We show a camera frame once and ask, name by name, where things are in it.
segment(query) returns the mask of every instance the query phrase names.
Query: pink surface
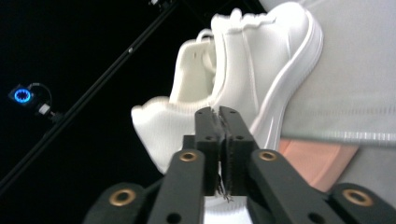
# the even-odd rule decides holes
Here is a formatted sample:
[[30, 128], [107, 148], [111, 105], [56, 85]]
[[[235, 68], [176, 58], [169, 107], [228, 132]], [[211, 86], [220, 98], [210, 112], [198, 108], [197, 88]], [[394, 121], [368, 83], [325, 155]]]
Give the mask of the pink surface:
[[279, 152], [312, 187], [327, 191], [353, 158], [357, 146], [282, 139]]

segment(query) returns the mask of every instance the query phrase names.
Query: white sneaker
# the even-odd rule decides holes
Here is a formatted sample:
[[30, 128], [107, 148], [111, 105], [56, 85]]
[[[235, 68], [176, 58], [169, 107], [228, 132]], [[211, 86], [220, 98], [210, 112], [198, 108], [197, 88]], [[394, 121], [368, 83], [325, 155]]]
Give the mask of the white sneaker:
[[[210, 33], [180, 48], [170, 98], [153, 98], [132, 109], [135, 130], [162, 173], [181, 149], [183, 135], [194, 133], [195, 111], [206, 106], [236, 109], [259, 147], [277, 149], [287, 102], [322, 48], [320, 26], [296, 3], [268, 15], [242, 17], [238, 9], [230, 17], [217, 15], [214, 41], [203, 35]], [[251, 223], [246, 198], [233, 200], [206, 199], [205, 223]]]

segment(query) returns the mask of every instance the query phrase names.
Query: black background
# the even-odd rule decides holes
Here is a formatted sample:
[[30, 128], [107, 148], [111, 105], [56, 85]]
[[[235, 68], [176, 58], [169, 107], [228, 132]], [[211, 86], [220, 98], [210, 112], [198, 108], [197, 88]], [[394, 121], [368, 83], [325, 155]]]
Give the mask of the black background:
[[[0, 223], [80, 223], [100, 193], [120, 182], [162, 177], [134, 132], [130, 111], [169, 95], [180, 45], [214, 13], [246, 1], [185, 1], [0, 195]], [[11, 102], [18, 84], [47, 85], [66, 112], [160, 15], [148, 1], [0, 3], [0, 179], [53, 124]]]

